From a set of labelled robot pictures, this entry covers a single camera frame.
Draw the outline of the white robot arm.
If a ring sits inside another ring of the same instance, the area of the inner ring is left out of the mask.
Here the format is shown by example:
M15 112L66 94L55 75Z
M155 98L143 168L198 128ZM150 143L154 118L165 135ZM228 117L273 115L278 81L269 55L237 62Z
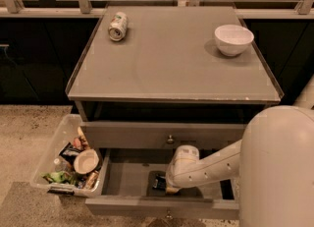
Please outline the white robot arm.
M205 157L177 148L169 192L239 177L240 227L314 227L314 110L280 105L259 112L242 139Z

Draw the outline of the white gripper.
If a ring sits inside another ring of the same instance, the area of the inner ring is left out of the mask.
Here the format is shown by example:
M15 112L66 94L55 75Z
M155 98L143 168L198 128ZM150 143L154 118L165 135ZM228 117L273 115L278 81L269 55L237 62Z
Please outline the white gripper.
M166 170L166 194L174 195L180 189L187 188L191 181L188 169L195 166L199 160L199 150L192 145L181 145Z

